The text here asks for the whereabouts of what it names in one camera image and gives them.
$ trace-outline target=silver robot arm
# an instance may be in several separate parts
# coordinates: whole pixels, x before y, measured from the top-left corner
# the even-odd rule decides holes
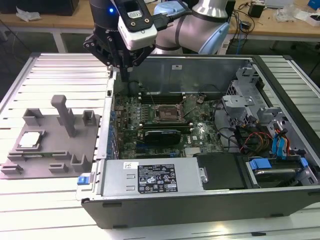
[[[226,5],[228,0],[200,0],[192,15],[183,16],[173,26],[158,32],[153,54],[182,54],[182,47],[200,54],[214,54],[220,48],[229,30]],[[168,16],[182,11],[176,1],[157,5],[155,14]]]

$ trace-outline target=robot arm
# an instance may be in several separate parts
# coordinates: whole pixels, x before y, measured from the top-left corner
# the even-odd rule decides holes
[[[118,68],[124,82],[128,70],[154,50],[158,31],[192,13],[183,5],[186,10],[180,14],[151,16],[143,0],[90,0],[90,8],[94,29],[83,45],[105,65]]]
[[[181,54],[182,47],[199,54],[214,54],[221,47],[228,30],[228,0],[199,0],[192,15],[181,17],[158,33],[154,54]],[[183,11],[177,1],[159,3],[154,12],[168,16]]]

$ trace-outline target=motherboard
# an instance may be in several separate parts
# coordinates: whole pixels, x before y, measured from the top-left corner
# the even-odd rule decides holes
[[[119,158],[183,158],[223,151],[212,121],[214,103],[198,94],[115,95]]]

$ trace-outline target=small label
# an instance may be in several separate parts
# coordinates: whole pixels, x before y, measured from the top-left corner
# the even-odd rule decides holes
[[[123,163],[123,169],[138,169],[139,162],[138,161],[125,161]]]
[[[24,158],[42,158],[42,155],[24,155]]]
[[[141,194],[178,192],[175,165],[138,166],[138,191]]]
[[[137,11],[128,12],[128,16],[131,19],[137,19],[137,18],[141,18],[142,14],[141,14],[140,10],[137,10]]]
[[[172,65],[172,70],[182,70],[182,65]]]

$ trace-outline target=warning label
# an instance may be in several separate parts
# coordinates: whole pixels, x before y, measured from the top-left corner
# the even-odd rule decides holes
[[[141,194],[178,192],[175,165],[139,165],[138,191]]]

